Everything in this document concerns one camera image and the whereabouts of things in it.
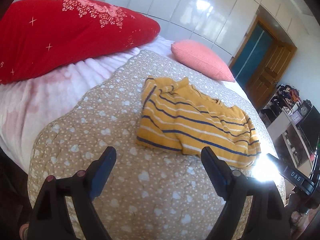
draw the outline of red pillow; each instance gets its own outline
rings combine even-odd
[[[95,0],[21,0],[0,21],[0,83],[152,41],[159,24]]]
[[[199,42],[185,40],[171,45],[171,51],[183,65],[215,80],[235,82],[229,67],[211,49]]]

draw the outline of black tv screen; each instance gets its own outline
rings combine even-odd
[[[306,117],[298,124],[304,133],[312,152],[316,150],[318,135],[320,133],[320,114],[313,106]]]

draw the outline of beige quilt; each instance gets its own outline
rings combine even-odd
[[[173,60],[143,50],[114,76],[88,91],[77,106],[45,127],[34,144],[28,191],[34,205],[44,179],[69,177],[86,169],[109,145],[117,161],[93,205],[110,236],[118,239],[205,239],[224,201],[217,196],[197,156],[169,153],[135,144],[141,91],[148,75],[180,80],[187,76],[201,92],[237,105],[251,117],[261,148],[276,155],[253,106],[235,92]],[[278,186],[284,199],[284,181]],[[234,238],[244,230],[247,199]],[[84,239],[72,199],[67,199],[76,236]]]

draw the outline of folded sweater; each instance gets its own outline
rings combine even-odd
[[[255,128],[239,107],[181,81],[149,76],[142,93],[142,116],[137,143],[147,147],[200,155],[211,147],[219,159],[235,167],[251,165],[261,152]]]

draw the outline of doorway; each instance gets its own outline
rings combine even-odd
[[[231,69],[233,76],[243,89],[257,69],[273,40],[274,38],[271,34],[257,23]]]
[[[288,43],[291,39],[285,30],[274,23],[276,20],[271,15],[268,21],[265,18],[257,16],[229,66],[258,112],[273,96],[297,50],[293,42]]]

